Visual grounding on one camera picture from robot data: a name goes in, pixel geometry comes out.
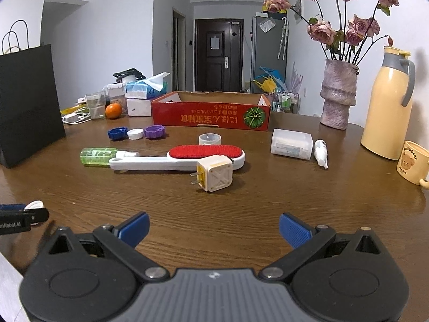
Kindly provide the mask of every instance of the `dark wooden door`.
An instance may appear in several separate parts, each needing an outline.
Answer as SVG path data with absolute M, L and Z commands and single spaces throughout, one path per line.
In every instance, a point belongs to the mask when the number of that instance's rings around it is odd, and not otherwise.
M 243 19 L 195 21 L 195 90 L 239 92 L 243 72 Z

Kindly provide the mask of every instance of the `small white bottle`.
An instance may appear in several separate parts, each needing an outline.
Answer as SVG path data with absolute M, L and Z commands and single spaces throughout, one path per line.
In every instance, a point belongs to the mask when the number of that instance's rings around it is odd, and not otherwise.
M 323 140 L 315 142 L 315 158 L 319 166 L 325 167 L 326 170 L 328 169 L 328 149 Z

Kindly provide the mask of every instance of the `orange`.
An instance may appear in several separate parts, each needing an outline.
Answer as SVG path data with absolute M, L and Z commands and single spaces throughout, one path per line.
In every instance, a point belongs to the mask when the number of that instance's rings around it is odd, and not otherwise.
M 122 106 L 119 103 L 110 104 L 106 108 L 106 117 L 111 120 L 121 117 L 121 114 L 122 114 Z

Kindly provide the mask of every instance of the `black device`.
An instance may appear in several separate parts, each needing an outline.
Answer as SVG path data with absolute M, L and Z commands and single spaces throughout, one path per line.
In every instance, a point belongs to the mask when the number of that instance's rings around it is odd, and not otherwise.
M 408 284 L 375 232 L 337 234 L 289 213 L 280 233 L 295 248 L 252 269 L 166 268 L 134 250 L 149 232 L 140 213 L 92 233 L 59 228 L 24 276 L 20 299 L 45 322 L 392 322 Z
M 31 225 L 49 219 L 46 208 L 25 210 L 24 204 L 0 204 L 0 236 L 31 230 Z
M 134 68 L 113 74 L 113 76 L 116 77 L 117 83 L 122 83 L 123 78 L 125 78 L 127 76 L 131 76 L 131 75 L 136 76 L 137 80 L 144 80 L 146 78 L 145 76 L 143 76 L 143 74 L 140 71 L 138 71 L 137 69 L 134 69 Z

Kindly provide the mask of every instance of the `blue gripper pad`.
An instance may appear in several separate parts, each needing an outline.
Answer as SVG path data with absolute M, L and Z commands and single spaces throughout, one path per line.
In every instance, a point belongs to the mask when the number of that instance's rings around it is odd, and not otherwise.
M 287 213 L 280 216 L 278 227 L 282 237 L 293 249 L 298 248 L 313 237 L 313 228 Z
M 146 212 L 137 213 L 113 229 L 113 234 L 135 248 L 149 233 L 150 220 Z
M 24 210 L 25 205 L 22 203 L 13 204 L 13 205 L 0 205 L 0 211 L 22 211 Z

